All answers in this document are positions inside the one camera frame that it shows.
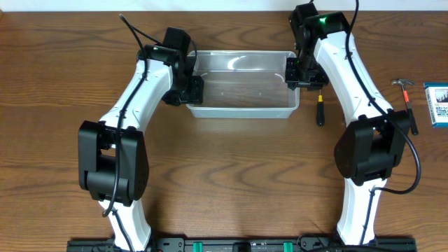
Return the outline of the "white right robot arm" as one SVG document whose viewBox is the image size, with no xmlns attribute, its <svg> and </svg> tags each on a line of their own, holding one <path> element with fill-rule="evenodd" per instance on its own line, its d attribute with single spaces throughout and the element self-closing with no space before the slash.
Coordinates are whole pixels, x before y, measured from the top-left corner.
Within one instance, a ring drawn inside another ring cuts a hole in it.
<svg viewBox="0 0 448 252">
<path fill-rule="evenodd" d="M 286 61 L 288 88 L 320 90 L 331 84 L 344 114 L 346 129 L 334 148 L 344 177 L 339 240 L 371 244 L 381 191 L 403 156 L 409 116 L 395 111 L 372 82 L 343 13 L 320 14 L 313 3 L 304 3 L 288 21 L 298 51 Z"/>
</svg>

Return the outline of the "clear plastic container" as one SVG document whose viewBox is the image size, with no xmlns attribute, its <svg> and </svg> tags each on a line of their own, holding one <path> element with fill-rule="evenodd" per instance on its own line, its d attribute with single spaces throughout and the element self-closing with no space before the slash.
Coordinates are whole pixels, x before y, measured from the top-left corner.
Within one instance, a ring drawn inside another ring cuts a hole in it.
<svg viewBox="0 0 448 252">
<path fill-rule="evenodd" d="M 188 104 L 196 118 L 289 118 L 299 90 L 285 82 L 292 51 L 199 50 L 195 75 L 204 80 L 201 104 Z"/>
</svg>

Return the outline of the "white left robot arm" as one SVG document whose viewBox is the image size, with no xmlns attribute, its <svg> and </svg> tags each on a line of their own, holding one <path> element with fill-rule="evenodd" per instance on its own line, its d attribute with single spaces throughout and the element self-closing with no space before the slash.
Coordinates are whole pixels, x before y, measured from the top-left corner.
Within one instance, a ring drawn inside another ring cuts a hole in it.
<svg viewBox="0 0 448 252">
<path fill-rule="evenodd" d="M 79 128 L 79 184 L 110 220 L 115 235 L 110 249 L 146 251 L 150 246 L 152 230 L 141 202 L 149 177 L 146 128 L 160 102 L 202 103 L 197 61 L 196 50 L 145 46 L 118 101 L 100 120 L 86 120 Z"/>
</svg>

